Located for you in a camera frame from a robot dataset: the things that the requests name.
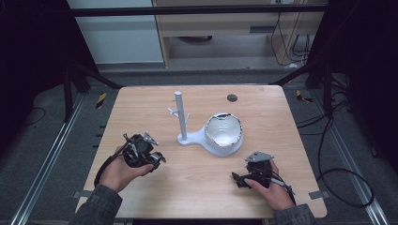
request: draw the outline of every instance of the hand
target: hand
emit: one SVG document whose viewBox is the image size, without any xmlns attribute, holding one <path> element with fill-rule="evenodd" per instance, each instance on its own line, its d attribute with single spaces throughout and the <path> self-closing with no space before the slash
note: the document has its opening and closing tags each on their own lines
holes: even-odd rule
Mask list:
<svg viewBox="0 0 398 225">
<path fill-rule="evenodd" d="M 103 172 L 99 184 L 104 185 L 117 193 L 123 190 L 133 179 L 143 176 L 153 169 L 152 164 L 139 168 L 131 168 L 123 156 L 115 158 Z"/>
<path fill-rule="evenodd" d="M 276 174 L 279 174 L 279 169 L 276 167 L 275 162 L 272 159 L 269 162 L 272 170 Z M 260 193 L 260 195 L 268 202 L 269 206 L 271 206 L 275 211 L 281 211 L 295 206 L 284 187 L 275 184 L 274 182 L 269 183 L 269 188 L 265 188 L 260 185 L 260 183 L 251 179 L 245 179 L 245 182 Z"/>
</svg>

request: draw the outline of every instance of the sleeve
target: sleeve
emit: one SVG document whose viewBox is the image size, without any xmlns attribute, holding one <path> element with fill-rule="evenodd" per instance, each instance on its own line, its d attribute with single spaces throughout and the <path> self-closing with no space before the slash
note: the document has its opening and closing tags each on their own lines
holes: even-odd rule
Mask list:
<svg viewBox="0 0 398 225">
<path fill-rule="evenodd" d="M 112 189 L 97 185 L 70 224 L 114 224 L 122 201 L 123 199 Z"/>
<path fill-rule="evenodd" d="M 278 225 L 308 225 L 316 224 L 308 204 L 298 205 L 274 213 L 275 224 Z"/>
</svg>

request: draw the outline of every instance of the finger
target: finger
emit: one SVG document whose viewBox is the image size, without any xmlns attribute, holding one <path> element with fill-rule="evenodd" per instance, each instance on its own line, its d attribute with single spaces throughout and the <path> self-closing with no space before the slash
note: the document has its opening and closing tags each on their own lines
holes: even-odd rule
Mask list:
<svg viewBox="0 0 398 225">
<path fill-rule="evenodd" d="M 248 186 L 252 187 L 253 189 L 257 190 L 258 192 L 262 192 L 264 191 L 264 189 L 266 189 L 264 186 L 262 186 L 260 183 L 258 183 L 255 180 L 252 179 L 245 179 L 246 184 L 248 184 Z"/>
<path fill-rule="evenodd" d="M 120 149 L 121 147 L 122 147 L 122 146 L 118 146 L 118 147 L 116 148 L 115 152 L 119 151 L 119 149 Z"/>
<path fill-rule="evenodd" d="M 149 173 L 153 169 L 153 167 L 154 167 L 154 165 L 152 165 L 152 164 L 146 164 L 142 167 L 131 168 L 131 169 L 134 170 L 134 173 L 137 176 L 143 176 L 143 175 L 146 175 L 147 173 Z"/>
<path fill-rule="evenodd" d="M 278 169 L 278 167 L 276 166 L 274 160 L 270 159 L 270 160 L 269 160 L 269 163 L 271 164 L 271 169 L 273 170 L 273 172 L 279 174 L 279 169 Z"/>
</svg>

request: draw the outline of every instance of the wire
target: wire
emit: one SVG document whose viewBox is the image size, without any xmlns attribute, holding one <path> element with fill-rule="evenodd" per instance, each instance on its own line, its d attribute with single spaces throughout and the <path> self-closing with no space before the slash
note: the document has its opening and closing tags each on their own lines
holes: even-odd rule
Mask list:
<svg viewBox="0 0 398 225">
<path fill-rule="evenodd" d="M 277 22 L 276 22 L 276 24 L 275 24 L 275 29 L 274 29 L 274 31 L 273 31 L 273 33 L 272 33 L 272 35 L 271 35 L 271 49 L 273 50 L 274 55 L 275 55 L 275 57 L 276 57 L 276 52 L 275 52 L 275 50 L 274 50 L 274 48 L 273 48 L 273 37 L 274 37 L 274 34 L 275 34 L 276 29 L 277 29 L 277 27 L 278 27 L 278 28 L 279 28 L 279 33 L 280 33 L 280 35 L 281 35 L 281 40 L 282 40 L 282 43 L 283 43 L 283 47 L 284 47 L 284 53 L 286 54 L 287 58 L 290 59 L 292 62 L 290 62 L 289 64 L 281 64 L 281 63 L 277 60 L 277 63 L 279 64 L 279 66 L 288 66 L 288 65 L 290 65 L 290 64 L 292 64 L 292 63 L 300 62 L 300 60 L 296 60 L 296 59 L 290 58 L 290 56 L 289 56 L 289 54 L 288 54 L 288 52 L 287 52 L 286 44 L 284 43 L 284 38 L 283 38 L 282 30 L 281 30 L 280 19 L 281 19 L 281 12 L 278 12 L 278 20 L 277 20 Z"/>
<path fill-rule="evenodd" d="M 310 118 L 310 119 L 307 119 L 307 120 L 304 120 L 304 121 L 301 121 L 301 122 L 297 122 L 296 124 L 303 124 L 303 123 L 305 123 L 305 122 L 308 122 L 308 121 L 311 121 L 311 120 L 314 120 L 314 119 L 317 119 L 317 118 L 319 118 L 319 117 L 325 117 L 326 115 L 325 114 L 321 114 L 321 115 L 318 115 L 318 116 L 316 116 L 316 117 L 313 117 L 313 118 Z"/>
<path fill-rule="evenodd" d="M 43 108 L 34 107 L 34 108 L 32 108 L 32 110 L 41 110 L 41 111 L 43 111 L 43 115 L 42 115 L 39 119 L 37 119 L 36 121 L 34 121 L 34 122 L 30 122 L 30 123 L 27 123 L 27 124 L 23 124 L 24 126 L 31 126 L 31 125 L 34 125 L 34 124 L 38 123 L 40 120 L 42 120 L 42 119 L 44 118 L 44 116 L 46 115 L 46 111 L 45 111 Z"/>
<path fill-rule="evenodd" d="M 370 186 L 370 184 L 365 180 L 365 178 L 363 178 L 362 176 L 360 176 L 359 174 L 357 174 L 356 172 L 352 172 L 349 171 L 348 169 L 344 169 L 344 168 L 334 168 L 334 169 L 330 169 L 327 170 L 325 172 L 322 172 L 322 168 L 321 168 L 321 150 L 322 150 L 322 145 L 323 142 L 325 140 L 325 135 L 327 132 L 327 127 L 329 126 L 329 124 L 331 124 L 333 118 L 329 118 L 327 125 L 325 126 L 324 132 L 322 133 L 322 137 L 321 137 L 321 142 L 319 144 L 319 149 L 318 149 L 318 170 L 319 170 L 319 176 L 316 178 L 316 181 L 322 180 L 322 182 L 324 183 L 325 187 L 329 190 L 329 192 L 334 195 L 338 200 L 342 201 L 343 203 L 346 203 L 350 206 L 353 207 L 357 207 L 357 208 L 362 208 L 362 207 L 366 207 L 369 206 L 370 204 L 372 204 L 372 202 L 375 199 L 375 193 L 372 189 L 372 187 Z M 363 181 L 364 184 L 366 184 L 366 186 L 369 188 L 369 190 L 371 191 L 371 198 L 367 203 L 361 203 L 361 204 L 357 204 L 357 203 L 352 203 L 349 202 L 347 200 L 345 200 L 344 198 L 340 197 L 336 192 L 333 191 L 333 189 L 327 184 L 327 182 L 325 181 L 325 175 L 328 173 L 332 173 L 332 172 L 343 172 L 343 173 L 351 173 L 354 174 L 355 176 L 357 176 L 360 180 Z"/>
<path fill-rule="evenodd" d="M 306 124 L 306 125 L 298 126 L 298 128 L 306 128 L 306 127 L 308 127 L 308 126 L 314 125 L 314 124 L 318 123 L 319 121 L 321 121 L 321 120 L 322 120 L 323 118 L 325 118 L 325 117 L 326 117 L 326 115 L 323 115 L 322 117 L 318 117 L 318 118 L 316 118 L 313 122 L 308 123 L 308 124 Z"/>
<path fill-rule="evenodd" d="M 316 135 L 321 135 L 322 133 L 300 133 L 299 135 L 303 135 L 303 136 L 316 136 Z"/>
<path fill-rule="evenodd" d="M 348 102 L 347 100 L 343 100 L 343 101 L 340 102 L 338 105 L 335 105 L 335 106 L 333 107 L 333 110 L 334 110 L 335 112 L 339 112 L 339 111 L 342 110 L 342 108 L 344 108 L 344 107 L 349 108 L 349 106 L 350 106 L 349 102 Z"/>
<path fill-rule="evenodd" d="M 299 35 L 296 36 L 295 41 L 293 43 L 293 47 L 292 47 L 292 53 L 295 56 L 301 57 L 301 64 L 304 66 L 307 63 L 308 60 L 308 56 L 310 54 L 310 35 L 306 35 L 306 40 L 305 40 L 305 47 L 304 50 L 296 50 L 296 45 L 298 43 L 299 40 Z"/>
</svg>

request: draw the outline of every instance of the wooden table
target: wooden table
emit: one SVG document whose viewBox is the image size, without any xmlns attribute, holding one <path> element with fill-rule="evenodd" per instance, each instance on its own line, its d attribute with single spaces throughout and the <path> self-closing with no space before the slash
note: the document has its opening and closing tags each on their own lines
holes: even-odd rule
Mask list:
<svg viewBox="0 0 398 225">
<path fill-rule="evenodd" d="M 175 91 L 190 114 L 188 132 L 200 129 L 215 113 L 232 113 L 241 122 L 244 142 L 234 155 L 215 157 L 199 145 L 181 146 Z M 237 95 L 230 102 L 227 96 Z M 92 190 L 100 165 L 125 140 L 123 134 L 148 132 L 167 163 L 136 178 L 120 195 L 118 218 L 272 218 L 272 210 L 254 190 L 238 188 L 231 172 L 247 174 L 244 160 L 254 151 L 275 157 L 280 176 L 317 218 L 326 215 L 314 174 L 283 89 L 273 85 L 136 86 L 122 88 L 103 134 L 84 189 Z M 81 198 L 78 207 L 85 201 Z"/>
</svg>

